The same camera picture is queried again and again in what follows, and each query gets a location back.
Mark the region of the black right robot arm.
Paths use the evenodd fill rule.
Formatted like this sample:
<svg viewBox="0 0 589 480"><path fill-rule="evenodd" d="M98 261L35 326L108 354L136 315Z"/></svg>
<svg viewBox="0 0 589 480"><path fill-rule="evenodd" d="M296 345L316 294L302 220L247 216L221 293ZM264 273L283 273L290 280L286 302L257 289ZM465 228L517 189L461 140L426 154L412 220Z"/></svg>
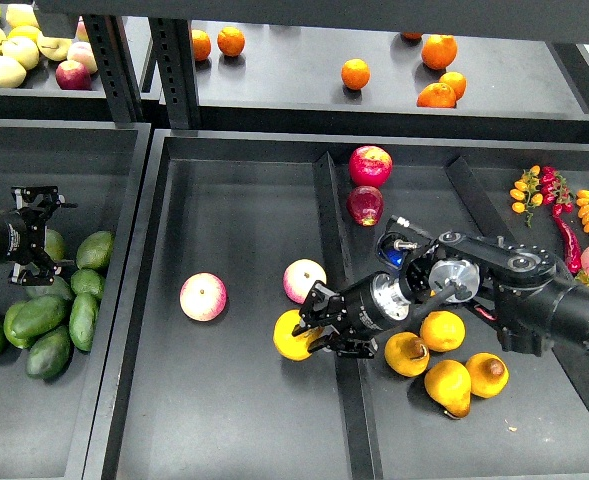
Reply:
<svg viewBox="0 0 589 480"><path fill-rule="evenodd" d="M460 305L489 325L507 352L540 356L562 342L589 356L589 287L541 247L456 231L432 236L393 216L377 241L377 256L386 270L341 291L313 284L292 331L298 337L323 330L308 352L371 359L379 335Z"/></svg>

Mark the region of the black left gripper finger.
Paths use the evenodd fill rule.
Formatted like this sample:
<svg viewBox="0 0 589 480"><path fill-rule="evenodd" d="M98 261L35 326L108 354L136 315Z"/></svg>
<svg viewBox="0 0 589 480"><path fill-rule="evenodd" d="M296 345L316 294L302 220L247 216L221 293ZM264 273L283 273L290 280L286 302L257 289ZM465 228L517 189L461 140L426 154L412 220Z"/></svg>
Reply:
<svg viewBox="0 0 589 480"><path fill-rule="evenodd" d="M66 267L72 267L70 259L53 260L43 248L14 252L8 256L13 264L8 282L18 286L51 286Z"/></svg>
<svg viewBox="0 0 589 480"><path fill-rule="evenodd" d="M44 232L46 224L59 208L77 208L68 202L57 186L14 186L11 188L16 209L30 232Z"/></svg>

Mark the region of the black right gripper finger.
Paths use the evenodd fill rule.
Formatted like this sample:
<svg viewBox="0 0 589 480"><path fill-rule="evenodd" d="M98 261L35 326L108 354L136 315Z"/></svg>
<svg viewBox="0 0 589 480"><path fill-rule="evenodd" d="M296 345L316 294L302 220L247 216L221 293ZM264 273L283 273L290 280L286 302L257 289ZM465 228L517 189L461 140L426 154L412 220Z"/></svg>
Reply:
<svg viewBox="0 0 589 480"><path fill-rule="evenodd" d="M320 350L333 351L344 358L373 359L378 352L378 344L368 330L350 327L338 331L333 327L325 327L321 335L307 346L309 354Z"/></svg>
<svg viewBox="0 0 589 480"><path fill-rule="evenodd" d="M292 331L293 336L316 328L337 327L347 318L344 296L316 280L299 309L299 317L299 324Z"/></svg>

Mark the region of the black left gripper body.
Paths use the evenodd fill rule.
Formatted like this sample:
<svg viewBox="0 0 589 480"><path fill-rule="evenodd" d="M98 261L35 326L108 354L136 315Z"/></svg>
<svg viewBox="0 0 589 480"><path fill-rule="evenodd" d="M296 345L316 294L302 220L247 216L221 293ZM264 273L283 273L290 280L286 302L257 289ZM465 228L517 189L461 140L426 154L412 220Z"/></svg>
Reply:
<svg viewBox="0 0 589 480"><path fill-rule="evenodd" d="M8 256L37 247L44 249L45 231L30 232L15 210L0 212L0 264L13 264Z"/></svg>

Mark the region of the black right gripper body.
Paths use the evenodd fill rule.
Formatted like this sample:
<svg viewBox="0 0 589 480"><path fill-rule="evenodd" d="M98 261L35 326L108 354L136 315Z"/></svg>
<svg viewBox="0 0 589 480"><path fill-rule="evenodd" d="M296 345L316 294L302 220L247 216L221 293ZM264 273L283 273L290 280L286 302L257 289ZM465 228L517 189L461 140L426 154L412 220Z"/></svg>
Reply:
<svg viewBox="0 0 589 480"><path fill-rule="evenodd" d="M378 335L399 327L408 318L411 302L401 291L399 280L388 273L375 272L341 292L347 318L333 327L343 331L350 327Z"/></svg>

